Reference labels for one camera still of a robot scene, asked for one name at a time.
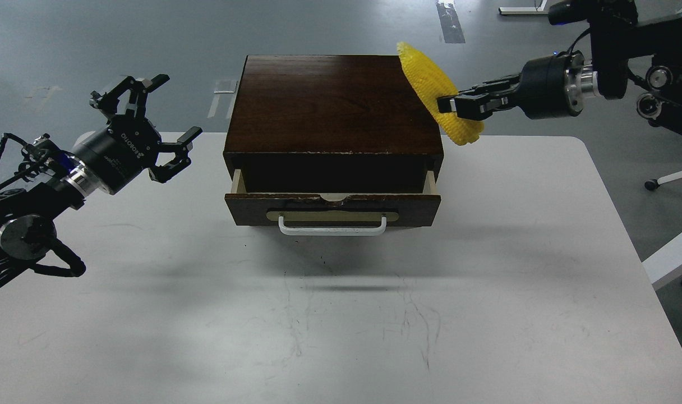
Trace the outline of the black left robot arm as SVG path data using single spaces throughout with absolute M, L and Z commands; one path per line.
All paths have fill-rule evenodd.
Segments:
M 29 143 L 12 133 L 0 140 L 0 288 L 31 269 L 34 273 L 78 278 L 82 259 L 59 240 L 54 219 L 79 209 L 93 191 L 114 195 L 142 171 L 165 183 L 187 168 L 193 126 L 177 141 L 163 141 L 146 117 L 149 94 L 168 82 L 124 77 L 103 94 L 92 92 L 91 107 L 106 118 L 70 151 L 43 134 Z

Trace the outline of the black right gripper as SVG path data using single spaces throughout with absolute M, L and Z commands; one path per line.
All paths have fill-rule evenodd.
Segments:
M 526 62 L 517 74 L 485 80 L 457 95 L 436 99 L 440 113 L 483 121 L 494 112 L 520 107 L 526 117 L 577 117 L 593 97 L 593 66 L 581 52 L 561 52 Z

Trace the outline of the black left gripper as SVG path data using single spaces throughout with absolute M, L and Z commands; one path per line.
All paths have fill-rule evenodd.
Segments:
M 148 95 L 169 80 L 167 74 L 152 79 L 125 76 L 103 94 L 90 93 L 89 105 L 109 123 L 75 145 L 72 154 L 97 176 L 106 194 L 117 194 L 146 168 L 152 181 L 165 183 L 191 164 L 192 141 L 202 128 L 192 126 L 174 143 L 161 143 L 159 131 L 146 119 Z M 118 113 L 119 98 L 126 92 L 128 102 L 123 113 Z M 156 166 L 159 153 L 173 153 L 174 158 Z

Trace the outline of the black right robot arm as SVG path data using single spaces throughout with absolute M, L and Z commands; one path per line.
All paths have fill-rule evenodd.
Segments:
M 570 46 L 526 62 L 518 74 L 443 93 L 431 105 L 476 122 L 515 107 L 532 120 L 577 117 L 586 98 L 622 99 L 633 82 L 643 89 L 638 114 L 682 136 L 682 11 L 639 22 L 633 1 L 562 1 L 547 16 L 554 26 L 587 22 L 590 59 Z

